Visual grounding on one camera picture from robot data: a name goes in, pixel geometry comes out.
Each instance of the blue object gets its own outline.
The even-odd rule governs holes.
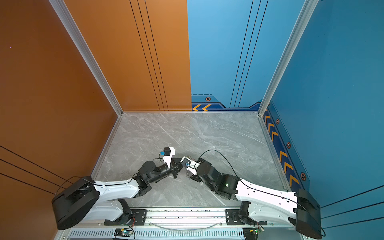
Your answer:
[[[303,3],[268,1],[266,7],[267,0],[256,0],[250,14],[252,0],[188,0],[192,95],[214,95],[225,108],[248,108],[263,98]]]
[[[319,1],[272,98],[321,206],[383,185],[383,9],[383,1]],[[322,226],[382,217],[384,204],[328,216],[383,196],[384,187],[324,207]],[[326,239],[382,239],[383,223],[328,228]]]

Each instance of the gray marble tile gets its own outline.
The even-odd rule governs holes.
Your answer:
[[[258,185],[283,190],[256,113],[124,113],[97,180],[129,179],[141,165],[157,158],[164,147],[174,147],[175,157],[197,159],[204,151],[216,149],[232,164],[239,177]],[[204,159],[221,173],[233,174],[218,153]],[[135,199],[132,207],[239,206],[211,192],[203,183],[186,177],[168,176],[152,183],[152,190]]]

